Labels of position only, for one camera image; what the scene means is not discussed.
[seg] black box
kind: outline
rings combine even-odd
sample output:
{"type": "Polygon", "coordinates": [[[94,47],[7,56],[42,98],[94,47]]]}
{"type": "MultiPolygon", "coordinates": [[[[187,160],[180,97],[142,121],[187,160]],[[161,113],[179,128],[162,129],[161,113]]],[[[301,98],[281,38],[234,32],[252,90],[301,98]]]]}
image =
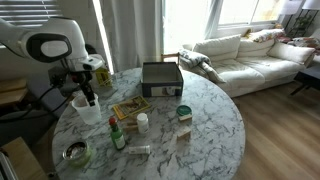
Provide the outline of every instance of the black box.
{"type": "Polygon", "coordinates": [[[183,77],[175,62],[145,62],[142,68],[142,95],[182,96],[183,77]]]}

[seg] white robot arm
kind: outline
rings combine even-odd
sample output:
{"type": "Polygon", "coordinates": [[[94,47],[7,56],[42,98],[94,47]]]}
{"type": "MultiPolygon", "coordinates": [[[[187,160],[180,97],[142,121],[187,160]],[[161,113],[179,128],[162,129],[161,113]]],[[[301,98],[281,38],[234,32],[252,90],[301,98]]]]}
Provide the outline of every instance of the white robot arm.
{"type": "Polygon", "coordinates": [[[0,18],[0,29],[0,43],[18,56],[44,63],[65,59],[73,81],[80,84],[89,104],[94,105],[94,93],[88,83],[92,78],[90,71],[103,62],[88,55],[76,21],[55,17],[36,30],[28,30],[0,18]]]}

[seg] table leg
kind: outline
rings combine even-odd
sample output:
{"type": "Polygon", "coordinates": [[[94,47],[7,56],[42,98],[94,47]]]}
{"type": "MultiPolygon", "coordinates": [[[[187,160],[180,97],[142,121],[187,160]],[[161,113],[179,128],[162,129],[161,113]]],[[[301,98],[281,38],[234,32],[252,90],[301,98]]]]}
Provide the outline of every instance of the table leg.
{"type": "Polygon", "coordinates": [[[294,90],[290,95],[293,96],[297,92],[301,91],[306,85],[302,84],[300,87],[298,87],[296,90],[294,90]]]}

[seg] book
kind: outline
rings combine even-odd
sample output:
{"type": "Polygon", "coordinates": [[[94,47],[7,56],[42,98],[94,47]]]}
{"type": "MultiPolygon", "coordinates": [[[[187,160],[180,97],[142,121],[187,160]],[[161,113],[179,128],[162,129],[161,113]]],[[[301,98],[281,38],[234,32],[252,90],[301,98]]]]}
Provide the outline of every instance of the book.
{"type": "Polygon", "coordinates": [[[129,115],[138,113],[150,107],[150,104],[142,97],[136,96],[126,101],[114,105],[112,108],[115,111],[118,119],[122,120],[129,115]]]}

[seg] tin can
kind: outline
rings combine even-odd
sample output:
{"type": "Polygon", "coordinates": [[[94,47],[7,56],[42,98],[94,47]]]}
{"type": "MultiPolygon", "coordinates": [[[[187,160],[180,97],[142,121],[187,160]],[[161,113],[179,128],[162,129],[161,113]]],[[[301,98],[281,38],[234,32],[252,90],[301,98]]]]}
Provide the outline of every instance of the tin can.
{"type": "Polygon", "coordinates": [[[91,150],[86,141],[79,140],[71,143],[71,145],[63,151],[62,156],[73,166],[83,166],[89,161],[91,150]]]}

